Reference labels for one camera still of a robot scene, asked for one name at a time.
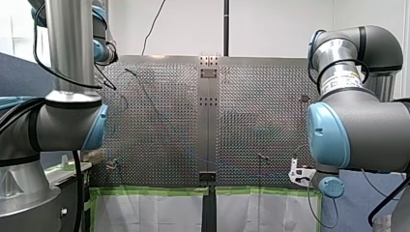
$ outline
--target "blue wall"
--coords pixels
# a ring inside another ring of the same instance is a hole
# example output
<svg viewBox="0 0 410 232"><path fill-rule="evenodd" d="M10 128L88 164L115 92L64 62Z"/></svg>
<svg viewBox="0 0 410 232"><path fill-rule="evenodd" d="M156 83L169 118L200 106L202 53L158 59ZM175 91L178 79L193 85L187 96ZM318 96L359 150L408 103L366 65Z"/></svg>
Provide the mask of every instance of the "blue wall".
<svg viewBox="0 0 410 232"><path fill-rule="evenodd" d="M403 181L399 174L367 173L367 176L386 195ZM335 229L322 228L322 232L371 232L371 227L367 223L367 216L384 197L368 184L362 172L340 171L340 179L345 184L345 193L337 200L338 225ZM395 208L395 204L396 201L392 201L378 216L390 215ZM323 223L333 225L335 222L333 201L324 197L322 209Z"/></svg>

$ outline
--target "vertical metal post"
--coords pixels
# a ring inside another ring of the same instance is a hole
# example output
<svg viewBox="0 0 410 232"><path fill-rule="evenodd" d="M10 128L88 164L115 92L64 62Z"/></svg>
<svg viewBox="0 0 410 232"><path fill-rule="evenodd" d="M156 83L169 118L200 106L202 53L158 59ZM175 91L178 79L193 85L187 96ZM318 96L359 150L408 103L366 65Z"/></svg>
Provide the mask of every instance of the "vertical metal post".
<svg viewBox="0 0 410 232"><path fill-rule="evenodd" d="M45 0L51 68L88 85L94 83L91 0ZM47 96L54 102L95 102L101 98L86 89L56 79Z"/></svg>
<svg viewBox="0 0 410 232"><path fill-rule="evenodd" d="M200 186L209 194L202 202L202 232L217 231L216 146L219 124L219 57L199 57L198 85L198 162Z"/></svg>
<svg viewBox="0 0 410 232"><path fill-rule="evenodd" d="M223 56L229 56L229 0L223 6Z"/></svg>

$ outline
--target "white wall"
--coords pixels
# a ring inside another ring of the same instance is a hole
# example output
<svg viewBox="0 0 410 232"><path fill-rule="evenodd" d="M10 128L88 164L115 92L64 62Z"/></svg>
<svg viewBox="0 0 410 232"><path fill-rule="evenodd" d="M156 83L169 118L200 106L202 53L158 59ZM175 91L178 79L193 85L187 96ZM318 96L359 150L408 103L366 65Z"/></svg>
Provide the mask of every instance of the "white wall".
<svg viewBox="0 0 410 232"><path fill-rule="evenodd" d="M140 54L161 0L109 1L109 24L122 55ZM306 57L317 28L332 29L333 1L230 1L230 55ZM166 1L146 54L222 54L223 0Z"/></svg>
<svg viewBox="0 0 410 232"><path fill-rule="evenodd" d="M408 0L336 0L335 29L378 25L391 31L403 47L404 53L408 48L405 39L406 10ZM403 72L395 79L395 98L406 96L407 65Z"/></svg>
<svg viewBox="0 0 410 232"><path fill-rule="evenodd" d="M330 0L232 0L230 5L231 56L306 58L314 31L333 28Z"/></svg>
<svg viewBox="0 0 410 232"><path fill-rule="evenodd" d="M141 54L160 4L161 0L109 1L109 24L120 55ZM166 1L145 54L222 53L222 4L220 0Z"/></svg>
<svg viewBox="0 0 410 232"><path fill-rule="evenodd" d="M0 52L34 62L33 18L27 0L0 0ZM46 29L38 28L38 56L49 64Z"/></svg>

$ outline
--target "metal bar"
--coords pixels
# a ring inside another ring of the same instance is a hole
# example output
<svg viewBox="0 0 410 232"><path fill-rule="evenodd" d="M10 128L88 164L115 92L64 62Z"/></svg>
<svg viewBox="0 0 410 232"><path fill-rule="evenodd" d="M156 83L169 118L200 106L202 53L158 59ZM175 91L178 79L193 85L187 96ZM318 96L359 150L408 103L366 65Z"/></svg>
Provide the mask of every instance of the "metal bar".
<svg viewBox="0 0 410 232"><path fill-rule="evenodd" d="M229 0L223 6L223 56L229 56Z"/></svg>
<svg viewBox="0 0 410 232"><path fill-rule="evenodd" d="M79 83L95 85L91 1L46 0L45 3L51 68ZM95 96L94 91L61 79L56 78L54 85L55 91Z"/></svg>

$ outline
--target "metal bracket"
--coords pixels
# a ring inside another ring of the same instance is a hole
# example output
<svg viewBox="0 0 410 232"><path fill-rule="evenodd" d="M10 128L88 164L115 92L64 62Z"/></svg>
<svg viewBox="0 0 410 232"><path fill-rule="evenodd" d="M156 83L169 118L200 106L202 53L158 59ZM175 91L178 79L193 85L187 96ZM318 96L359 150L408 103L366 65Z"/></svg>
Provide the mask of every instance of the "metal bracket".
<svg viewBox="0 0 410 232"><path fill-rule="evenodd" d="M199 172L200 182L215 182L217 180L217 172Z"/></svg>
<svg viewBox="0 0 410 232"><path fill-rule="evenodd" d="M198 66L198 171L199 182L211 186L215 182L216 146L219 121L218 56L200 56Z"/></svg>
<svg viewBox="0 0 410 232"><path fill-rule="evenodd" d="M217 71L214 69L201 69L201 78L217 78Z"/></svg>
<svg viewBox="0 0 410 232"><path fill-rule="evenodd" d="M316 173L316 169L298 168L298 159L292 159L289 172L289 179L292 183L301 187L308 187L314 173Z"/></svg>

